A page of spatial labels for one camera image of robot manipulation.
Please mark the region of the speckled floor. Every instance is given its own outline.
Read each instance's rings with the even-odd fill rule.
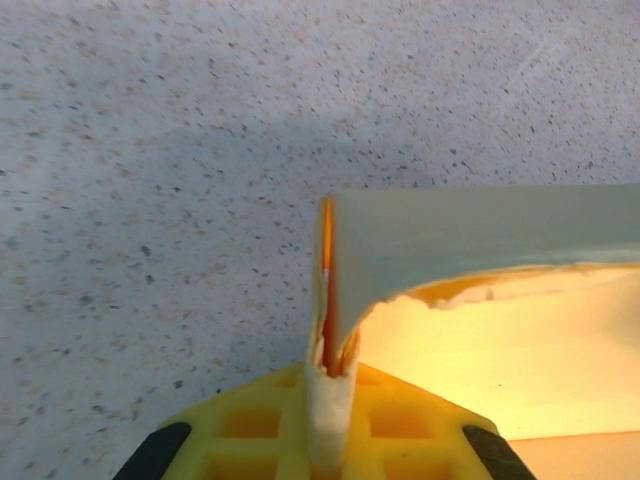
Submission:
[[[635,0],[101,2],[0,0],[3,479],[300,360],[326,192],[640,182]]]

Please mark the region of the terrazzo floor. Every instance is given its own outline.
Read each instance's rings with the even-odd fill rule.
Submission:
[[[640,182],[640,3],[0,0],[0,478],[302,359],[342,187]]]

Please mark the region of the yellow plastic base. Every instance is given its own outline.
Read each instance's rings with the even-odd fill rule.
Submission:
[[[163,480],[491,480],[462,427],[489,420],[361,364],[342,471],[313,472],[295,364],[176,415],[192,432]]]

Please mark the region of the gray speckled surface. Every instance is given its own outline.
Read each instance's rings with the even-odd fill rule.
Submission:
[[[300,360],[330,190],[640,182],[634,0],[44,3],[0,0],[2,478]]]

